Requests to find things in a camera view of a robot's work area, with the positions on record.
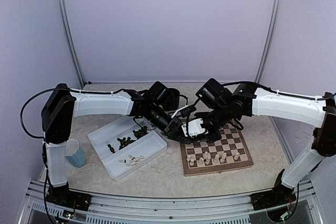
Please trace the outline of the wooden chess board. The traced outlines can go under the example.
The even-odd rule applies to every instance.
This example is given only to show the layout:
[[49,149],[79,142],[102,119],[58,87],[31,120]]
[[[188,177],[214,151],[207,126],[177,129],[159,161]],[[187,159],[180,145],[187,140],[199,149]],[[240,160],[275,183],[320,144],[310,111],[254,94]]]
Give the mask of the wooden chess board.
[[242,132],[230,124],[220,129],[221,139],[181,144],[184,176],[198,176],[251,168],[254,164]]

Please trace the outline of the white chess piece tall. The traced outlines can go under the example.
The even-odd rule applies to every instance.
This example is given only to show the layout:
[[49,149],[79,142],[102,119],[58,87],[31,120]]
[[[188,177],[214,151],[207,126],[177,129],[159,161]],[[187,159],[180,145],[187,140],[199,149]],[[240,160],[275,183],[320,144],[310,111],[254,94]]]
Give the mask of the white chess piece tall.
[[216,154],[215,157],[214,157],[213,163],[217,164],[219,162],[219,158],[220,158],[220,155]]

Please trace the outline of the white plastic tray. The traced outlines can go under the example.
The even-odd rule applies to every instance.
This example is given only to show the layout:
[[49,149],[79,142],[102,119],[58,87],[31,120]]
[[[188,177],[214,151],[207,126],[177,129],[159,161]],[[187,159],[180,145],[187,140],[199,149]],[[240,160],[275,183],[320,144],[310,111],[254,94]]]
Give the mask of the white plastic tray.
[[[88,134],[88,139],[113,181],[117,182],[125,178],[167,150],[166,141],[157,132],[150,130],[147,135],[119,150],[120,143],[117,138],[128,136],[134,138],[133,130],[137,131],[143,126],[151,127],[143,119],[135,123],[131,117],[122,116]],[[120,159],[128,161],[129,155],[134,157],[143,155],[144,159],[135,166],[129,167],[118,162]]]

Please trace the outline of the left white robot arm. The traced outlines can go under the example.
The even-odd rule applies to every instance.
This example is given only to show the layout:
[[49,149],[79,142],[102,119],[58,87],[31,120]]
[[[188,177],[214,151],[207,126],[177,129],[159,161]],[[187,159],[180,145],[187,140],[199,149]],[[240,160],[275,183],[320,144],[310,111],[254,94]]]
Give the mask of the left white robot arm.
[[166,138],[182,143],[187,139],[182,121],[169,116],[164,108],[171,99],[171,89],[158,81],[147,90],[109,92],[72,90],[64,83],[58,84],[41,112],[47,180],[54,188],[53,197],[64,206],[74,199],[72,191],[67,189],[65,165],[65,146],[73,118],[101,114],[142,117],[161,130]]

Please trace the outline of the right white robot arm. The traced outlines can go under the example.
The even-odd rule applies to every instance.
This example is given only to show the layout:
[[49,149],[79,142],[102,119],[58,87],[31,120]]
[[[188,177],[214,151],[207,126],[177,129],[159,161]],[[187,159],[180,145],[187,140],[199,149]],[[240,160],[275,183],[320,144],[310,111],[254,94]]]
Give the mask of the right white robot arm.
[[234,85],[237,88],[230,92],[228,83],[211,78],[197,91],[198,100],[210,111],[196,113],[186,122],[186,136],[204,134],[207,140],[215,141],[222,126],[243,116],[270,116],[313,126],[311,143],[278,175],[268,194],[269,201],[279,205],[310,171],[335,155],[335,95],[299,95],[251,81],[236,81]]

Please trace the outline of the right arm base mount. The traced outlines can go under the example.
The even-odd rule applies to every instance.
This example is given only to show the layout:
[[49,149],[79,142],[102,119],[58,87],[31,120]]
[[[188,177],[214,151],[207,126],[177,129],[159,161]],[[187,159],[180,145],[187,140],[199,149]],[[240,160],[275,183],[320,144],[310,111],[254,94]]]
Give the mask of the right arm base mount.
[[254,211],[287,204],[297,199],[292,191],[287,193],[273,190],[255,193],[250,197]]

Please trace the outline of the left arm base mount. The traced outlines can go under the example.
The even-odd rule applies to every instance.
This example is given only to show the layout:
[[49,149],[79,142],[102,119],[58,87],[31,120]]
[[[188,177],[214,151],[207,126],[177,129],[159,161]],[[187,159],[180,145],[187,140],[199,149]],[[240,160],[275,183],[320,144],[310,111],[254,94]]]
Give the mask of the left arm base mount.
[[91,202],[91,195],[71,190],[58,193],[49,192],[46,196],[46,201],[58,206],[71,208],[73,210],[88,211]]

